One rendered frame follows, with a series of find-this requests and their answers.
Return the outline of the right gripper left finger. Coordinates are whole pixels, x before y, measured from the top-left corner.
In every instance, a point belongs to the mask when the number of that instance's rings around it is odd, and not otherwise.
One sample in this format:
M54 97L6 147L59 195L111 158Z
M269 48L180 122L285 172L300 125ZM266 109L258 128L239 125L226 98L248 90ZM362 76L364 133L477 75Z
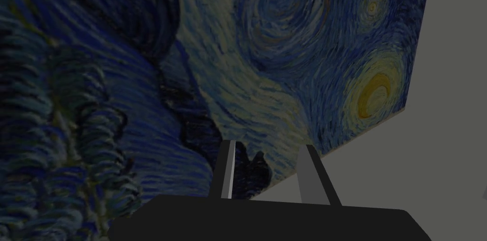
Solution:
M235 140L223 140L218 152L209 198L231 199L235 168Z

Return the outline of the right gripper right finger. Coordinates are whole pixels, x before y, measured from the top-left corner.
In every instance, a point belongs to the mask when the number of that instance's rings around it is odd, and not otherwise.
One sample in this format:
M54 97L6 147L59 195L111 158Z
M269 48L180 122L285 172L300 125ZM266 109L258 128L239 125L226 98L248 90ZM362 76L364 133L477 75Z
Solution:
M300 147L296 169L302 203L342 206L313 145Z

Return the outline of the blue swirling night sky painting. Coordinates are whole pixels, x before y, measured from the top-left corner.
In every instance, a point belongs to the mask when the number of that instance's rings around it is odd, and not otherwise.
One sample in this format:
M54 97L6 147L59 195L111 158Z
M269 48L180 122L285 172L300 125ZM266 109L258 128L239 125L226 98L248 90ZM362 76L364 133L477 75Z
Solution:
M426 0L0 0L0 241L108 241L159 194L235 199L402 111Z

